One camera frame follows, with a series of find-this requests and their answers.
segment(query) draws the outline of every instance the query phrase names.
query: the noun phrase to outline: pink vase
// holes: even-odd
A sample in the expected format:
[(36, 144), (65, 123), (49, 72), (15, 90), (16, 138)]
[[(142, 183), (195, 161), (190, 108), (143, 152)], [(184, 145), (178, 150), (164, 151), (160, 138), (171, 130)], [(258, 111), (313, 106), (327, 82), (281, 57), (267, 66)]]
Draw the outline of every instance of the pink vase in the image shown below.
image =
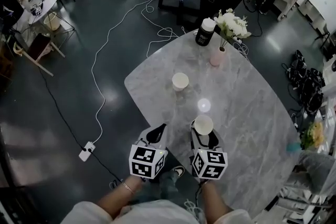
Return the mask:
[(216, 50), (213, 51), (211, 55), (210, 58), (211, 65), (214, 67), (219, 66), (223, 61), (224, 56), (225, 56), (225, 49), (223, 47), (218, 47)]

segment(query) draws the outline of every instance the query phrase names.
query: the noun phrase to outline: white paper cup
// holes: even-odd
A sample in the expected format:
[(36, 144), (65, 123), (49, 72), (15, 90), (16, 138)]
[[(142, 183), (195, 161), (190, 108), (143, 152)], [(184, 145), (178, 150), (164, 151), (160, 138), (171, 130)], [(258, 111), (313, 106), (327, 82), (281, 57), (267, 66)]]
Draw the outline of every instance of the white paper cup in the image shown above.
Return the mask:
[(175, 91), (182, 91), (189, 84), (189, 78), (184, 73), (176, 73), (172, 79), (173, 88)]
[(199, 115), (195, 119), (194, 127), (200, 135), (208, 135), (214, 128), (212, 119), (206, 115)]

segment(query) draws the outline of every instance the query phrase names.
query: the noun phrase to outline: bottle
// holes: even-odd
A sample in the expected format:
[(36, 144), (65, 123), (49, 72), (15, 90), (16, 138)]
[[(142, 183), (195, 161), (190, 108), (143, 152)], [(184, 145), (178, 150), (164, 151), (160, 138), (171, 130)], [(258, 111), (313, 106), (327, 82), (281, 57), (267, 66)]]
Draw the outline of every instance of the bottle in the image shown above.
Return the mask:
[(206, 46), (209, 44), (212, 35), (214, 34), (216, 23), (210, 18), (203, 20), (201, 27), (199, 28), (196, 35), (196, 43), (200, 46)]

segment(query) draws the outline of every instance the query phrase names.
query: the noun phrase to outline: shiny floor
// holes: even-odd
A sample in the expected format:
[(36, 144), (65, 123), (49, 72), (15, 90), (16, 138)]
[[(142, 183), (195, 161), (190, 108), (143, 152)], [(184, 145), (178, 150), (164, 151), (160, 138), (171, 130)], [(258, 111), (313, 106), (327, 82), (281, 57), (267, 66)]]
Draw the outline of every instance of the shiny floor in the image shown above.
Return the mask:
[[(107, 41), (108, 30), (135, 4), (146, 0), (63, 1), (65, 7), (58, 4), (59, 13), (75, 26), (77, 33), (61, 48), (66, 59), (53, 53), (41, 63), (54, 73), (53, 78), (44, 74), (48, 87), (78, 142), (84, 146), (100, 133), (94, 116), (102, 97), (91, 75), (95, 53)], [(153, 22), (172, 27), (177, 35), (183, 34), (176, 25), (175, 15), (157, 10), (157, 0), (152, 5), (155, 11), (147, 16)], [(98, 116), (103, 135), (94, 153), (121, 178), (129, 172), (131, 144), (148, 127), (123, 82), (145, 60), (149, 42), (163, 39), (156, 35), (160, 29), (141, 16), (142, 9), (144, 5), (137, 7), (111, 31), (94, 68), (97, 83), (106, 97)], [(236, 13), (247, 15), (249, 29), (256, 35), (259, 33), (256, 13), (249, 14), (243, 5)], [(297, 105), (287, 92), (288, 82), (281, 63), (289, 64), (292, 53), (300, 49), (308, 67), (321, 68), (318, 42), (312, 44), (317, 34), (297, 10), (280, 23), (270, 12), (260, 17), (260, 23), (263, 35), (246, 41), (249, 59), (285, 107), (295, 108)], [(154, 43), (149, 54), (165, 43)], [(0, 99), (0, 124), (10, 165), (17, 184), (28, 186), (43, 217), (50, 223), (59, 223), (75, 203), (97, 201), (106, 194), (114, 178), (95, 158), (90, 157), (86, 162), (78, 158), (80, 147), (57, 112), (37, 67), (24, 58), (16, 58), (13, 79)], [(167, 167), (174, 164), (176, 160), (170, 156)], [(196, 181), (186, 175), (178, 184), (183, 194), (194, 200)]]

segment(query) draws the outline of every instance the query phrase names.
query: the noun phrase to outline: white sleeve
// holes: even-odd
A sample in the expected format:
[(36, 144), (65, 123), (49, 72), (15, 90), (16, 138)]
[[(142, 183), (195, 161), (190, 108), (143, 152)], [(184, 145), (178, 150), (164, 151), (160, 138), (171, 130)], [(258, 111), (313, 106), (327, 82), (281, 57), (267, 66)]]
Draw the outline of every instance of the white sleeve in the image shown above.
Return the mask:
[(248, 212), (239, 209), (223, 215), (214, 224), (253, 224), (253, 222)]
[(61, 224), (109, 224), (112, 220), (98, 205), (82, 201), (74, 206)]

